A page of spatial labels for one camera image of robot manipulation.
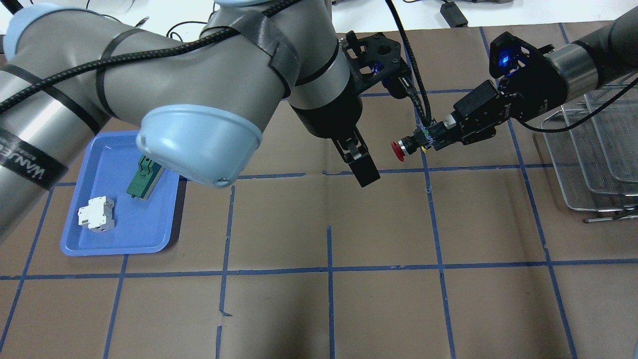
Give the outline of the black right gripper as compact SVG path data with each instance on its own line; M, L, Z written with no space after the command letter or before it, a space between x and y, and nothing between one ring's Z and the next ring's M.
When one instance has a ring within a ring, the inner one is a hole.
M532 120L558 107L567 98L567 85L546 55L497 80L486 80L453 106L453 112L428 127L436 151L460 143L487 140L496 127L514 119Z

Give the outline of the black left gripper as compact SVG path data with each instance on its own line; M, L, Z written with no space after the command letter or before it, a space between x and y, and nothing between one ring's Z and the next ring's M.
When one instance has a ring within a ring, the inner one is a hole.
M289 104L310 134L333 141L361 187L381 178L357 128L363 110L359 95L344 92L328 104L314 109L303 109L292 101Z

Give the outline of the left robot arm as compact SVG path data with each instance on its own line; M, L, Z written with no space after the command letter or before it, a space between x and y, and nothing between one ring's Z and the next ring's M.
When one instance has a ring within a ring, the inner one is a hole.
M221 0L192 42L39 3L3 38L1 238L112 118L144 155L212 187L232 184L281 100L317 137L356 129L362 77L325 0Z

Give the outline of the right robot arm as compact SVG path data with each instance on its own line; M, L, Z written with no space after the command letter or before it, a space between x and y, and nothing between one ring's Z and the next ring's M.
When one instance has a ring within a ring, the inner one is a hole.
M637 9L561 48L536 48L504 32L489 46L491 80L428 126L426 147L471 145L508 120L526 123L637 70Z

